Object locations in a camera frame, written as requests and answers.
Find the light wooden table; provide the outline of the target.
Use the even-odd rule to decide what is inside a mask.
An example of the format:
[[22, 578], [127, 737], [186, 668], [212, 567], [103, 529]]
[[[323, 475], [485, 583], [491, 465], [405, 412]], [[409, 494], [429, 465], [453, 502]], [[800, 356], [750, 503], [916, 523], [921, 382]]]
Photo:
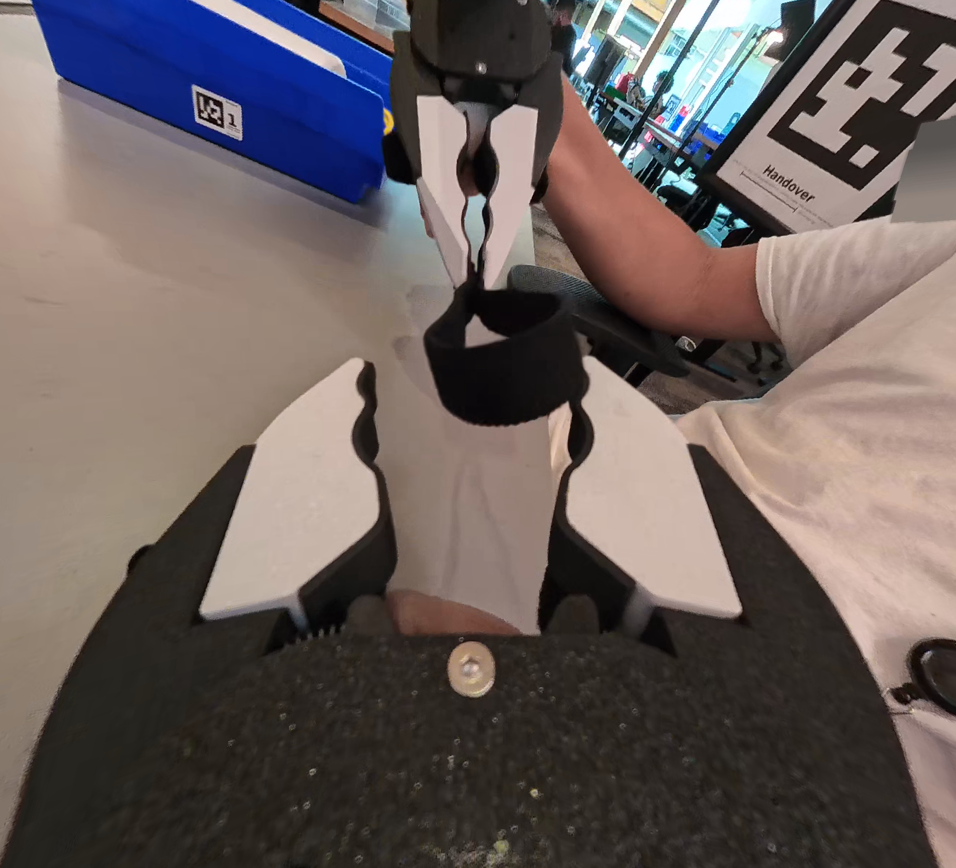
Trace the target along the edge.
[[394, 54], [392, 37], [376, 25], [367, 25], [331, 1], [318, 3], [321, 20], [389, 56]]

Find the white bottle with black cap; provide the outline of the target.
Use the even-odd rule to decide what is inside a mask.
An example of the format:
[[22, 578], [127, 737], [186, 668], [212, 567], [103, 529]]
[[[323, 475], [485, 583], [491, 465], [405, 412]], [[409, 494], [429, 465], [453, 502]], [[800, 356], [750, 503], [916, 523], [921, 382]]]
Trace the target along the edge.
[[293, 33], [282, 25], [269, 20], [260, 13], [234, 0], [188, 0], [241, 26], [258, 37], [285, 49], [307, 62], [346, 78], [343, 61], [327, 49]]

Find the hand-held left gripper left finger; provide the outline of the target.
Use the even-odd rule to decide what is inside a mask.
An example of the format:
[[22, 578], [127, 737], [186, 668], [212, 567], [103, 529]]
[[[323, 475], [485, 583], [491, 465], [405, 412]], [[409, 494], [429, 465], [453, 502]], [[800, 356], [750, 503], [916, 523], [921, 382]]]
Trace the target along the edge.
[[397, 564], [376, 465], [376, 372], [351, 359], [287, 406], [253, 449], [209, 584], [205, 621], [284, 611], [301, 635], [380, 596]]

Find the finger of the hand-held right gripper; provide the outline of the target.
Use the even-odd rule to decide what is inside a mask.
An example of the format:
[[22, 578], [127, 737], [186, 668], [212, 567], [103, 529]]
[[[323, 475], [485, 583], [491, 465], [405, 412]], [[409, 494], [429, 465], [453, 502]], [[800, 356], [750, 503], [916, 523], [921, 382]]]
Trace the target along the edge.
[[484, 208], [481, 276], [485, 288], [496, 284], [531, 203], [537, 119], [535, 109], [508, 108], [486, 128], [493, 181]]
[[472, 270], [472, 250], [465, 230], [468, 200], [459, 178], [459, 163], [469, 146], [465, 113], [441, 96], [416, 100], [421, 175], [416, 181], [422, 216], [453, 288]]

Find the person's right forearm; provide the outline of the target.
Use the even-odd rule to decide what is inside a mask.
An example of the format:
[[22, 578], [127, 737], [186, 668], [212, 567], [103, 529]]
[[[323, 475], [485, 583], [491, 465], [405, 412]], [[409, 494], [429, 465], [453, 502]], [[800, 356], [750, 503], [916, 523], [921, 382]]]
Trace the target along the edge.
[[587, 280], [614, 307], [670, 336], [771, 341], [757, 245], [708, 246], [613, 153], [568, 79], [543, 205]]

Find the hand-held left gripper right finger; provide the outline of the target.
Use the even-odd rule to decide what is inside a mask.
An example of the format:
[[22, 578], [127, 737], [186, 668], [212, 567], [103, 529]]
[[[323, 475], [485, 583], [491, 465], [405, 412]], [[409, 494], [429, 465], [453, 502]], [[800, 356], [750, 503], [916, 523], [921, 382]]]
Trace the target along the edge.
[[603, 632], [639, 637], [660, 612], [744, 613], [706, 494], [676, 422], [594, 357], [583, 396], [547, 419], [556, 500], [539, 595], [555, 632], [588, 599]]

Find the person's right hand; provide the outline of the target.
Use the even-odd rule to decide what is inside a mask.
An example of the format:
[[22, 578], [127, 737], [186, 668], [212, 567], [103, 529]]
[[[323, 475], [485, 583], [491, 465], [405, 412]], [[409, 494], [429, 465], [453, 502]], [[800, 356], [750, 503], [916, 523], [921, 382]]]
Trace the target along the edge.
[[473, 154], [463, 151], [457, 163], [457, 177], [466, 198], [488, 197], [495, 182], [494, 159], [482, 145]]

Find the large framed tag sign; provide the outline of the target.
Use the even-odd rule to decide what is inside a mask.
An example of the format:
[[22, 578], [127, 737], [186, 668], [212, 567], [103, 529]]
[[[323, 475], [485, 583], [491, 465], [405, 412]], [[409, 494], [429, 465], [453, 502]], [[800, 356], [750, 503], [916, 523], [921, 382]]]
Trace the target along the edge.
[[922, 124], [954, 115], [955, 0], [833, 0], [702, 169], [773, 234], [892, 208]]

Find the blue plastic bin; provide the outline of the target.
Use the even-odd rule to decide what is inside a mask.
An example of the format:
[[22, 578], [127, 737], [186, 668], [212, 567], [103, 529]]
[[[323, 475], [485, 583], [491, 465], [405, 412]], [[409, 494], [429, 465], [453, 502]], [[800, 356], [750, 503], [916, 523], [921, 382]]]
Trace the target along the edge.
[[349, 203], [378, 191], [391, 57], [282, 0], [232, 0], [324, 70], [189, 0], [30, 0], [58, 75]]

